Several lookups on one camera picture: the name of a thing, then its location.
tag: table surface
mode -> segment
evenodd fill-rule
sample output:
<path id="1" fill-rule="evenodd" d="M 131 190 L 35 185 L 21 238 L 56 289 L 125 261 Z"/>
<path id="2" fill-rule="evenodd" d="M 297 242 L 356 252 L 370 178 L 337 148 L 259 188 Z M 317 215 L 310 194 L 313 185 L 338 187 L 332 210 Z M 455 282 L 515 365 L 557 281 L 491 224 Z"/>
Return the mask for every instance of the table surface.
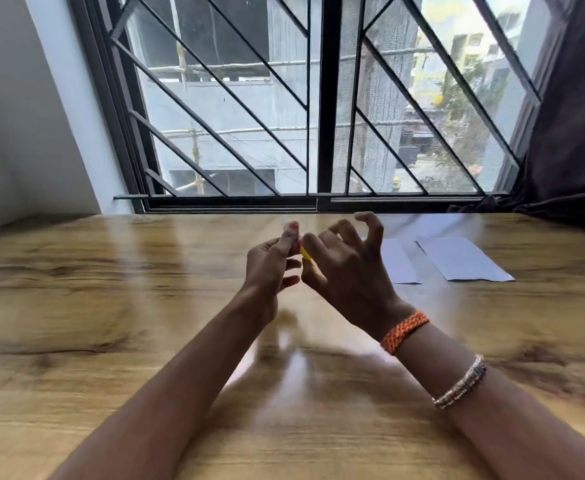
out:
<path id="1" fill-rule="evenodd" d="M 290 218 L 318 232 L 339 217 L 0 230 L 0 479 L 49 475 L 222 309 L 248 248 Z M 424 282 L 398 293 L 585 435 L 585 230 L 510 214 L 382 220 Z M 516 281 L 445 281 L 415 238 L 449 235 Z M 407 371 L 305 285 L 282 293 L 184 460 L 180 475 L 197 479 L 493 478 Z"/>

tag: hand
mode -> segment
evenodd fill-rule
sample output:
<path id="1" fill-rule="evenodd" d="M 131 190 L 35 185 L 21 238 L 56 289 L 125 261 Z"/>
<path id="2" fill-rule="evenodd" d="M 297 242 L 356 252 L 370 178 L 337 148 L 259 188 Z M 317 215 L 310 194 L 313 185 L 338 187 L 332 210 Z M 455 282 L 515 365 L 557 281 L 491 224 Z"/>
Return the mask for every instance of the hand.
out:
<path id="1" fill-rule="evenodd" d="M 270 323 L 277 313 L 277 293 L 296 285 L 297 275 L 283 274 L 289 269 L 301 267 L 301 262 L 291 258 L 299 254 L 299 224 L 289 222 L 281 237 L 265 241 L 248 251 L 246 281 L 238 296 L 245 297 L 255 310 Z"/>
<path id="2" fill-rule="evenodd" d="M 383 225 L 379 218 L 372 212 L 358 212 L 354 218 L 368 224 L 365 241 L 347 219 L 318 236 L 303 236 L 304 249 L 322 275 L 312 261 L 303 259 L 301 279 L 348 322 L 381 340 L 415 308 L 397 296 L 381 261 Z"/>

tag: yellow object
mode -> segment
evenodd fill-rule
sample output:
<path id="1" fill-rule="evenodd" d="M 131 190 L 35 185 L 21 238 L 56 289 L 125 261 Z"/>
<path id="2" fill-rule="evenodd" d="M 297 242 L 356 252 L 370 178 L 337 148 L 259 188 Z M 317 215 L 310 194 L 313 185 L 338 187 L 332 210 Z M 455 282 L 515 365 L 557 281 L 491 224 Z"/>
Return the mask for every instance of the yellow object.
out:
<path id="1" fill-rule="evenodd" d="M 312 261 L 312 258 L 311 258 L 311 257 L 310 257 L 310 255 L 308 254 L 307 250 L 305 250 L 305 249 L 303 248 L 303 246 L 300 246 L 300 247 L 299 247 L 299 250 L 301 250 L 301 255 L 302 255 L 302 256 L 303 256 L 305 259 L 307 259 L 308 261 Z"/>

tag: paper sheet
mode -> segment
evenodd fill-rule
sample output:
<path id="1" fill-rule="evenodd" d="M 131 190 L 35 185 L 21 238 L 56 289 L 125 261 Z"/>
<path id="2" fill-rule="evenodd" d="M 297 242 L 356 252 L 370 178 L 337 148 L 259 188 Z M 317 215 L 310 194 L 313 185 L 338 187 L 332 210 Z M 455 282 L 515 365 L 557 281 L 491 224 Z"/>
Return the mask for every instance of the paper sheet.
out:
<path id="1" fill-rule="evenodd" d="M 465 237 L 418 237 L 416 241 L 448 281 L 514 281 L 510 274 Z"/>
<path id="2" fill-rule="evenodd" d="M 384 239 L 381 244 L 381 260 L 386 266 L 390 281 L 396 284 L 421 283 L 417 279 L 415 267 L 406 256 L 398 239 Z"/>

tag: bangle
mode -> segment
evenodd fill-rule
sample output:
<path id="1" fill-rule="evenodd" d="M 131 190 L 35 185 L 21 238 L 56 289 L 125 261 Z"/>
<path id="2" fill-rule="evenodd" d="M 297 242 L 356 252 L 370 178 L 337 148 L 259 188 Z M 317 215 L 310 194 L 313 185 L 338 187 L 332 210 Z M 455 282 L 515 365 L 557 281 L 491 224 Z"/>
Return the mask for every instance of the bangle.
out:
<path id="1" fill-rule="evenodd" d="M 428 322 L 430 322 L 428 317 L 423 312 L 417 310 L 406 320 L 390 330 L 380 342 L 381 346 L 390 355 L 394 355 L 399 346 L 412 332 Z"/>
<path id="2" fill-rule="evenodd" d="M 475 361 L 466 371 L 464 376 L 452 386 L 452 388 L 438 399 L 432 398 L 432 402 L 440 409 L 446 409 L 472 391 L 486 375 L 486 364 L 481 355 L 475 356 Z"/>

